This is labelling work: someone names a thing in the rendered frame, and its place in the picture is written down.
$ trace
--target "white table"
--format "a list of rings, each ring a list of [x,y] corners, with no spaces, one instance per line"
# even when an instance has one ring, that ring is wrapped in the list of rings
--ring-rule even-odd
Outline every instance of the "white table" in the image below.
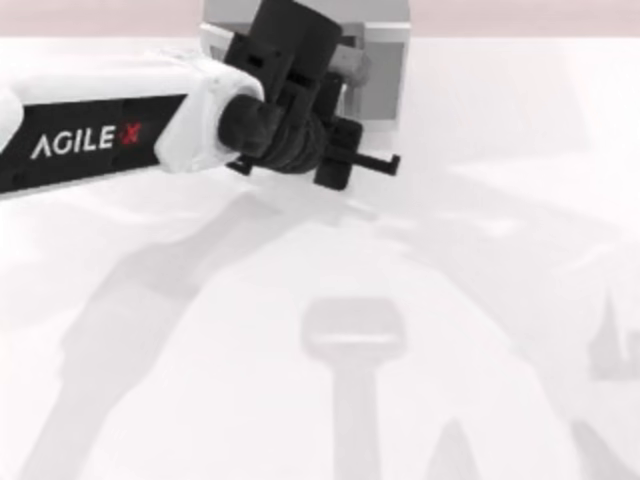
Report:
[[[401,176],[347,195],[220,170],[0,203],[0,478],[639,478],[639,47],[414,40],[365,145]]]

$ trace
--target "robotic arm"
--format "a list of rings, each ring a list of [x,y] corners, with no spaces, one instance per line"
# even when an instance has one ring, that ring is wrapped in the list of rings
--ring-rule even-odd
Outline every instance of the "robotic arm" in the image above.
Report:
[[[224,59],[204,53],[57,57],[0,73],[0,196],[160,167],[226,165],[315,172],[344,190],[354,166],[395,175],[358,153],[358,122],[335,115],[368,60],[341,27],[293,0],[263,0],[248,34],[212,28]]]

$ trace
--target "agile x logo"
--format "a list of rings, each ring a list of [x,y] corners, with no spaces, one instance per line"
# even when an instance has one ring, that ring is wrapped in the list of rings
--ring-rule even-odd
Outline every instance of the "agile x logo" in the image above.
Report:
[[[111,150],[119,145],[136,145],[140,141],[141,129],[142,123],[136,122],[127,123],[121,129],[116,125],[105,125],[97,131],[93,128],[81,128],[75,131],[63,130],[55,136],[44,134],[31,154],[31,160]]]

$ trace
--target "red x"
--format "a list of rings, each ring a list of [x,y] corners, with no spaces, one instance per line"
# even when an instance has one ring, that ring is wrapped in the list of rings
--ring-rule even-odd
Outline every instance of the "red x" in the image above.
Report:
[[[125,130],[120,134],[120,138],[122,140],[123,145],[131,145],[133,143],[138,143],[138,135],[140,134],[140,128],[142,124],[138,123],[127,123],[124,128]]]

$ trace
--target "gray box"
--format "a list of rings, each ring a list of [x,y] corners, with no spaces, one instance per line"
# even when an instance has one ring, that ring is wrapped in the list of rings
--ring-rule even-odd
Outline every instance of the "gray box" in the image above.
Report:
[[[370,131],[397,128],[411,15],[408,0],[298,0],[340,23],[346,37],[355,39],[372,60],[369,82],[346,88],[338,114],[361,121]],[[247,33],[260,0],[206,0],[207,25]],[[216,58],[221,52],[211,52]]]

